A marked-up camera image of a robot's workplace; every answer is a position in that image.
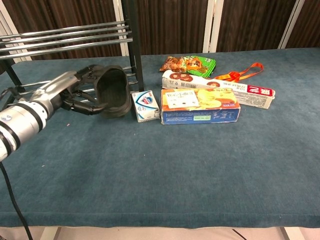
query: floor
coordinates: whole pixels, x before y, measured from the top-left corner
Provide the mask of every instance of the floor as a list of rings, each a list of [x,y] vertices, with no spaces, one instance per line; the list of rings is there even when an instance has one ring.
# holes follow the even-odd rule
[[[277,227],[235,228],[247,240],[286,240]],[[300,228],[303,240],[320,240],[320,228]],[[31,227],[34,240],[41,238],[44,227]],[[0,236],[6,240],[25,240],[22,227],[0,227]],[[198,229],[167,227],[63,227],[55,240],[242,240],[229,227]]]

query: chip bag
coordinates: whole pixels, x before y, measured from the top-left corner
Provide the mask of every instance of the chip bag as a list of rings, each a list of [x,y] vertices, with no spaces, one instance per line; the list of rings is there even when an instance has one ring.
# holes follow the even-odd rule
[[[162,67],[161,72],[172,70],[177,73],[188,73],[199,77],[207,78],[216,67],[216,60],[202,56],[168,56]]]

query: barcode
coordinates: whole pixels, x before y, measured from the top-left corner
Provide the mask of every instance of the barcode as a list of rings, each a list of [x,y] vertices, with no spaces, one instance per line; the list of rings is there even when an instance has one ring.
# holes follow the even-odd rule
[[[197,85],[182,82],[182,83],[181,83],[181,87],[186,87],[186,88],[196,89],[196,88],[197,88]]]

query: red and white box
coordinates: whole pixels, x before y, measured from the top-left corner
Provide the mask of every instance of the red and white box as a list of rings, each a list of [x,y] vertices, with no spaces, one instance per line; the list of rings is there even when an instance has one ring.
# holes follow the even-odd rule
[[[276,91],[261,86],[247,85],[238,82],[223,81],[218,79],[205,79],[187,73],[167,70],[162,75],[162,87],[164,89],[232,89],[240,104],[268,109],[272,100],[275,99]]]

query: table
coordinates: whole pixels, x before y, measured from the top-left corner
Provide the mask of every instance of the table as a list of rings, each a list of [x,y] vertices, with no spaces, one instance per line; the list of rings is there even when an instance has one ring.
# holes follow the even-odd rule
[[[213,76],[264,71],[243,81],[275,89],[268,110],[241,106],[236,123],[137,123],[58,110],[3,161],[30,226],[320,227],[320,48],[199,54]],[[166,55],[142,57],[145,89],[159,100]],[[44,60],[13,66],[23,83],[127,57]],[[0,87],[10,86],[0,76]],[[0,177],[0,226],[21,226]]]

